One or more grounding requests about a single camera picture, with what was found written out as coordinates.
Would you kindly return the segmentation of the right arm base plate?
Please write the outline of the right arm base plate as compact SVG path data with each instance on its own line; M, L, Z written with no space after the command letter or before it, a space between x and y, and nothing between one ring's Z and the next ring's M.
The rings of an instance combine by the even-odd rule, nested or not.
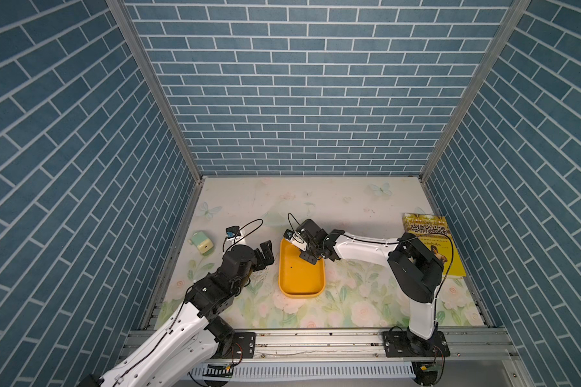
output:
M443 332L435 331L430 339L424 340L410 331L393 330L382 333L386 357L449 357L450 349Z

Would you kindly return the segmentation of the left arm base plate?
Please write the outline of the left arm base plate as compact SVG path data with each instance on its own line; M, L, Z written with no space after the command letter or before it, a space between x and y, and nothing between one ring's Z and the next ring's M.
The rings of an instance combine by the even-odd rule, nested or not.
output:
M213 359L253 359L257 334L255 332L235 332L233 337L223 339Z

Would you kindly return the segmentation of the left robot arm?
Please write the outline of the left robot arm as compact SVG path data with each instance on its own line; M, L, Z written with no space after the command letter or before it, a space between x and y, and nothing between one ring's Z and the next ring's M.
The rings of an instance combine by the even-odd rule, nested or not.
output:
M274 264L271 241L250 248L237 244L221 265L187 290L177 311L125 360L80 386L171 386L195 366L226 354L235 335L221 313L232 305L251 274Z

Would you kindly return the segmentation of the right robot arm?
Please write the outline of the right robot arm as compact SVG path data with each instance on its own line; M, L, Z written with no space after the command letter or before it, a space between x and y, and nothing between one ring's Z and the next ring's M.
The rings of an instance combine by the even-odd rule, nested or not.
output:
M446 358L450 355L437 322L437 298L442 289L445 263L419 235L405 232L397 239L357 236L343 230L326 232L307 219L284 238L300 250L310 264L320 260L362 261L389 268L399 289L409 298L406 329L393 327L382 334L388 356Z

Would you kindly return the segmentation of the yellow plastic storage box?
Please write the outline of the yellow plastic storage box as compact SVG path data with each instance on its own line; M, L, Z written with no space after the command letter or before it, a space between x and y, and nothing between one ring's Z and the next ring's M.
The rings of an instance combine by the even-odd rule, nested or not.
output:
M324 261L310 264L300 258L301 251L282 240L279 255L279 289L288 298L316 298L326 287Z

